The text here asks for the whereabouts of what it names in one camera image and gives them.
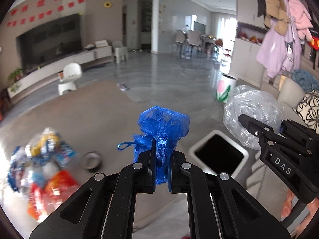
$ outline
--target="floral cushion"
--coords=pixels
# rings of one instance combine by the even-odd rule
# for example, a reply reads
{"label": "floral cushion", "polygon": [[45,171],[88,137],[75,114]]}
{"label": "floral cushion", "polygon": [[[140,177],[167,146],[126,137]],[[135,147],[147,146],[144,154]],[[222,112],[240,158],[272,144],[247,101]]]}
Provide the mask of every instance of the floral cushion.
{"label": "floral cushion", "polygon": [[319,92],[307,93],[294,110],[306,125],[319,134]]}

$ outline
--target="red snack bag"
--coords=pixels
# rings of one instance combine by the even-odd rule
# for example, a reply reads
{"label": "red snack bag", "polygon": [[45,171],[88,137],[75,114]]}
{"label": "red snack bag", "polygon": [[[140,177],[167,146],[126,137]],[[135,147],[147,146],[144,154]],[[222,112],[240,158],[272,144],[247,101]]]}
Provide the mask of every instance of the red snack bag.
{"label": "red snack bag", "polygon": [[60,171],[47,183],[44,190],[49,195],[55,208],[58,208],[79,188],[78,183],[68,171]]}
{"label": "red snack bag", "polygon": [[28,214],[38,222],[42,222],[55,210],[48,194],[33,183],[30,187]]}

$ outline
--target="green plant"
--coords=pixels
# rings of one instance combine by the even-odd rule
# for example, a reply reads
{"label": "green plant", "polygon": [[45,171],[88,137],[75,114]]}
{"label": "green plant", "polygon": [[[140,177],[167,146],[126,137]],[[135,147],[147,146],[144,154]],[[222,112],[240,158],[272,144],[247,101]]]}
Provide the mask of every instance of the green plant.
{"label": "green plant", "polygon": [[8,81],[11,84],[14,84],[15,82],[19,81],[23,77],[23,70],[22,68],[15,69],[10,75],[8,76]]}
{"label": "green plant", "polygon": [[20,88],[20,85],[14,83],[10,86],[10,92],[16,92]]}

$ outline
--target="blue organza bag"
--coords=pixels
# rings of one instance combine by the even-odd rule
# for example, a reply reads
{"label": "blue organza bag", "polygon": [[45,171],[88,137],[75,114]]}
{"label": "blue organza bag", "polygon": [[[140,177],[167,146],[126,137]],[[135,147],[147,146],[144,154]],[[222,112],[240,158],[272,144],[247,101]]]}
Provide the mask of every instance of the blue organza bag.
{"label": "blue organza bag", "polygon": [[167,182],[168,164],[177,142],[189,131],[189,116],[159,106],[152,107],[140,114],[138,125],[141,135],[133,135],[134,142],[118,145],[124,150],[134,144],[134,163],[141,152],[151,149],[152,140],[156,142],[156,184]]}

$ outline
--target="trash bin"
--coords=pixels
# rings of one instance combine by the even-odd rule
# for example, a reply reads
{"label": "trash bin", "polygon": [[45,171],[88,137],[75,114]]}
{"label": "trash bin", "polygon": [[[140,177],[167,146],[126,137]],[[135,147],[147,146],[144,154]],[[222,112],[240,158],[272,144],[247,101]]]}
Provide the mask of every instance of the trash bin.
{"label": "trash bin", "polygon": [[219,81],[217,91],[216,91],[216,98],[226,103],[229,97],[229,92],[236,87],[237,80],[227,74],[223,74]]}
{"label": "trash bin", "polygon": [[248,152],[219,130],[214,130],[189,149],[204,172],[226,172],[235,178],[248,160]]}

